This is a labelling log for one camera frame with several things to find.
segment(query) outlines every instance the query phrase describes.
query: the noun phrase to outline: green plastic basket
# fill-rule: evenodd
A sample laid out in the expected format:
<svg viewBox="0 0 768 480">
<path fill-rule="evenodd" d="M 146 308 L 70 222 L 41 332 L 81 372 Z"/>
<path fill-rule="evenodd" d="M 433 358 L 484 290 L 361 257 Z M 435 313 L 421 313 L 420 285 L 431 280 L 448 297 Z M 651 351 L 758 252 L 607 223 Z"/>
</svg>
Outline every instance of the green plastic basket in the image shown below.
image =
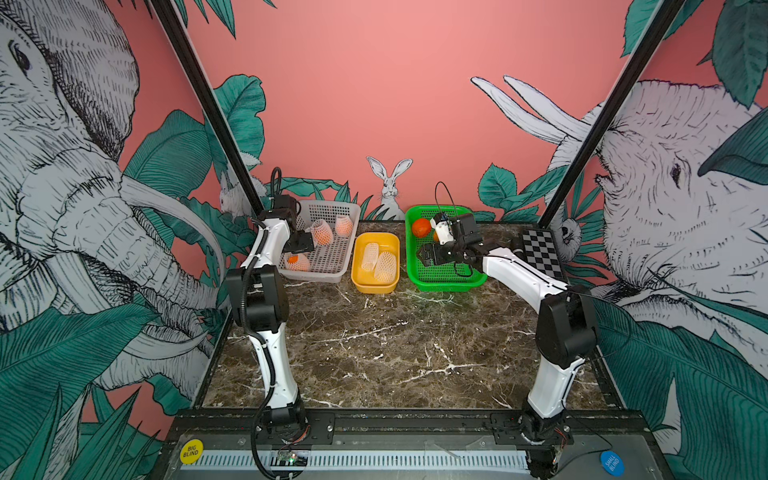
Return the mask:
<svg viewBox="0 0 768 480">
<path fill-rule="evenodd" d="M 440 206 L 440 210 L 448 215 L 470 214 L 472 211 L 466 207 Z M 456 265 L 463 277 L 456 275 L 454 263 L 426 267 L 417 257 L 422 245 L 432 243 L 432 233 L 424 238 L 416 238 L 411 232 L 411 225 L 419 218 L 431 219 L 438 213 L 436 205 L 420 205 L 413 207 L 406 213 L 406 263 L 408 276 L 422 292 L 468 292 L 476 286 L 481 286 L 488 279 L 488 275 L 473 270 L 469 265 Z"/>
</svg>

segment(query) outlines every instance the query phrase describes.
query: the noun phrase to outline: blue sticker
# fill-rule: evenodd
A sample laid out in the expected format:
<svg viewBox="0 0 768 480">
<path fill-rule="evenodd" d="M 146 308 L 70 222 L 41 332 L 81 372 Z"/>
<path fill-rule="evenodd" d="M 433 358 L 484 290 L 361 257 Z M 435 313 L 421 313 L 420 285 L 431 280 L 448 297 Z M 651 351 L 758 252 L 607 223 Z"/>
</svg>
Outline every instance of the blue sticker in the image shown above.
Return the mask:
<svg viewBox="0 0 768 480">
<path fill-rule="evenodd" d="M 600 455 L 600 463 L 603 464 L 605 471 L 614 477 L 621 476 L 621 474 L 624 473 L 624 462 L 621 461 L 621 457 L 619 455 L 616 455 L 611 450 L 603 452 Z"/>
</svg>

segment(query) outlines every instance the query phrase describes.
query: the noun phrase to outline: elephant eye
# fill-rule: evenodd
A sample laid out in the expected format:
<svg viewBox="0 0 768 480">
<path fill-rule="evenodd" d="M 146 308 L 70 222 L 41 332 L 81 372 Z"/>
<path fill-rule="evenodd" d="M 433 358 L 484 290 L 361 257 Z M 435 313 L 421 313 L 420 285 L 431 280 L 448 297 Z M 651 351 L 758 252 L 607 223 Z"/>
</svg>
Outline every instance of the elephant eye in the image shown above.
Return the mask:
<svg viewBox="0 0 768 480">
<path fill-rule="evenodd" d="M 677 185 L 677 188 L 680 188 L 680 172 L 682 169 L 680 168 L 680 164 L 675 164 L 672 167 L 672 171 L 670 172 L 670 175 L 672 175 L 672 180 L 674 181 L 674 184 Z"/>
<path fill-rule="evenodd" d="M 22 70 L 22 72 L 24 72 L 24 75 L 26 75 L 31 68 L 29 58 L 27 58 L 27 55 L 24 55 L 24 52 L 18 47 L 16 43 L 11 43 L 8 48 L 10 48 L 11 55 L 13 55 L 13 59 L 16 60 L 16 64 Z"/>
</svg>

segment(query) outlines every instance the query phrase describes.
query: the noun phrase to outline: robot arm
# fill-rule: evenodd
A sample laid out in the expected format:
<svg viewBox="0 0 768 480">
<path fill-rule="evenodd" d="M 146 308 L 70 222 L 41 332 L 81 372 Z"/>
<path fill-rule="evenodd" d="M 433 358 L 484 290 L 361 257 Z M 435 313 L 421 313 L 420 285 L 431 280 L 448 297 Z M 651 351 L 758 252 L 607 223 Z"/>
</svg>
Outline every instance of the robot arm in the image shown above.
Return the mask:
<svg viewBox="0 0 768 480">
<path fill-rule="evenodd" d="M 263 414 L 264 423 L 302 424 L 303 403 L 290 371 L 286 348 L 290 309 L 277 264 L 283 252 L 307 252 L 314 245 L 311 233 L 296 228 L 296 199 L 280 195 L 275 197 L 273 205 L 272 210 L 259 216 L 260 229 L 253 249 L 239 268 L 229 271 L 225 285 L 232 299 L 234 319 L 246 330 L 256 350 L 265 393 L 273 389 Z M 247 287 L 245 308 L 242 306 L 244 284 Z"/>
<path fill-rule="evenodd" d="M 598 341 L 592 299 L 580 295 L 588 291 L 544 275 L 508 248 L 484 243 L 472 214 L 451 218 L 438 214 L 430 224 L 439 241 L 420 250 L 425 265 L 467 263 L 505 284 L 538 313 L 536 346 L 541 363 L 523 405 L 521 429 L 530 443 L 545 441 L 561 421 L 564 401 L 584 357 Z"/>
</svg>

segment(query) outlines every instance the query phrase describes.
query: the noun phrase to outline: checkerboard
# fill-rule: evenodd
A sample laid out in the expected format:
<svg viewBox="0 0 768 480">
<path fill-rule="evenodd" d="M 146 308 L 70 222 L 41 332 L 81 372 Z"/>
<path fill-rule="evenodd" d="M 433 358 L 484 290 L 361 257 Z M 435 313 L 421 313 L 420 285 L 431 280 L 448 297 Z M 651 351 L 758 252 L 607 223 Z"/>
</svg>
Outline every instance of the checkerboard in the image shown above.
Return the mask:
<svg viewBox="0 0 768 480">
<path fill-rule="evenodd" d="M 525 258 L 536 270 L 552 278 L 562 280 L 557 250 L 554 249 L 552 232 L 546 230 L 523 230 Z"/>
</svg>

